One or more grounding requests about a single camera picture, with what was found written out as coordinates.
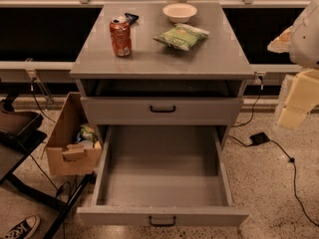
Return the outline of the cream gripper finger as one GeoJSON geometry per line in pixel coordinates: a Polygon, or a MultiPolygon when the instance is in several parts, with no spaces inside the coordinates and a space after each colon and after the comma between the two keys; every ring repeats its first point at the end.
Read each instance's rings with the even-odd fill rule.
{"type": "Polygon", "coordinates": [[[286,129],[299,127],[307,114],[319,105],[319,71],[308,69],[291,79],[277,125],[286,129]]]}

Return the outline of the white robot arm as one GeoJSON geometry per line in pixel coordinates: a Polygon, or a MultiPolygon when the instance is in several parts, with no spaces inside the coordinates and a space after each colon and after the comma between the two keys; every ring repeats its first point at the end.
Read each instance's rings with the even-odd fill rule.
{"type": "Polygon", "coordinates": [[[312,0],[293,25],[271,41],[267,50],[288,53],[290,61],[302,67],[280,93],[276,125],[295,129],[319,105],[319,0],[312,0]]]}

